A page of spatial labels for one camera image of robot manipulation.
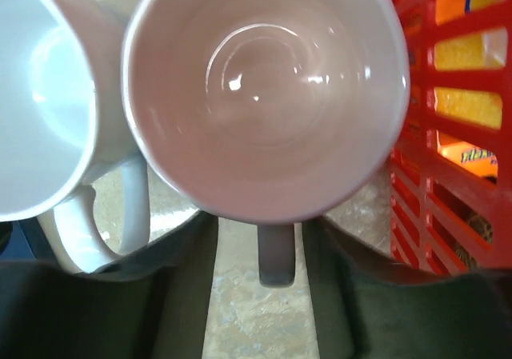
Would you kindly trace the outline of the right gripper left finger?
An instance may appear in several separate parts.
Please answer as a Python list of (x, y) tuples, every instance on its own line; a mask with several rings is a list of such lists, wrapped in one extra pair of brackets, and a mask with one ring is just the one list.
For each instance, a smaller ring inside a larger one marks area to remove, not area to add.
[(198, 212), (93, 273), (2, 261), (2, 357), (200, 358), (217, 246), (218, 219)]

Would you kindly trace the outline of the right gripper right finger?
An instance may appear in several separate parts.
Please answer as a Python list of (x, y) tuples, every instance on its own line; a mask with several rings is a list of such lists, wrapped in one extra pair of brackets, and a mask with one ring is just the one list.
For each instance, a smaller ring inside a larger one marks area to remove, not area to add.
[(333, 223), (302, 226), (322, 358), (508, 358), (511, 272), (438, 276)]

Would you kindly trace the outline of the grey mug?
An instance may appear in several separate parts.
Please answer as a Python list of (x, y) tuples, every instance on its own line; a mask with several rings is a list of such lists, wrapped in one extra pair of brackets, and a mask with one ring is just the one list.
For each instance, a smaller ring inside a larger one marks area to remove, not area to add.
[[(1, 0), (1, 219), (46, 211), (83, 272), (150, 239), (147, 164), (121, 95), (124, 29), (95, 0)], [(120, 250), (94, 220), (93, 184), (121, 170)]]

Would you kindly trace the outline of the pink mug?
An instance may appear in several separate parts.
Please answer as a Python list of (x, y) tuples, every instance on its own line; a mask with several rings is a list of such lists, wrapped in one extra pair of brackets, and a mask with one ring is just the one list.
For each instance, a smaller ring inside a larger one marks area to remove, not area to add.
[(294, 225), (387, 159), (410, 99), (391, 0), (141, 0), (122, 99), (153, 171), (199, 209), (256, 225), (263, 285), (294, 282)]

